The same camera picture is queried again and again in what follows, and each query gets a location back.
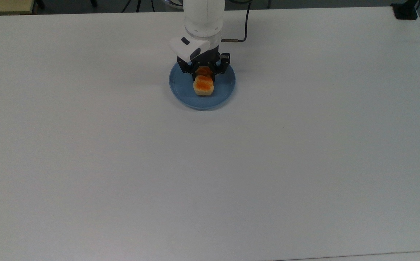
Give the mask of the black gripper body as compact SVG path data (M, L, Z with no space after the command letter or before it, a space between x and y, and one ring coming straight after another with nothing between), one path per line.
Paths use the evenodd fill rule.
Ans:
M216 48L210 49L208 51L203 51L202 48L198 47L196 50L191 52L190 61L185 61L182 58L177 58L177 64L180 66L180 62L193 62L198 63L198 68L200 67L208 67L211 68L211 62L219 53L219 46Z

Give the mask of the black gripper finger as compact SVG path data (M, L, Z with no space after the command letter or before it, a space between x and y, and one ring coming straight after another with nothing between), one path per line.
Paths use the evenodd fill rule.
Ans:
M231 63L230 53L217 53L217 56L211 62L212 80L215 82L218 74L225 74Z
M192 76L192 81L195 81L196 78L196 70L198 69L198 63L187 63L187 62L180 62L180 69L182 73L187 73Z

